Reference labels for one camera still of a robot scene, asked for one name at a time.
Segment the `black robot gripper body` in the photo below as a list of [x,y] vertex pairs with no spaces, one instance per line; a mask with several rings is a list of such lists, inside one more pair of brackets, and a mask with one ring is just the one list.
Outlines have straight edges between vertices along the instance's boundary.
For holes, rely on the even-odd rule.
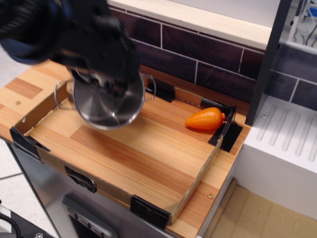
[[51,60],[90,75],[114,97],[123,96],[138,76],[140,59],[123,22],[105,0],[61,1],[63,24]]

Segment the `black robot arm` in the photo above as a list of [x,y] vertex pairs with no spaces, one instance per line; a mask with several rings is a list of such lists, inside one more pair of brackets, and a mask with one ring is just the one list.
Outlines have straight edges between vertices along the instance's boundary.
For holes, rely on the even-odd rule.
[[16,62],[54,61],[116,96],[139,79],[135,43],[105,0],[3,0],[0,44]]

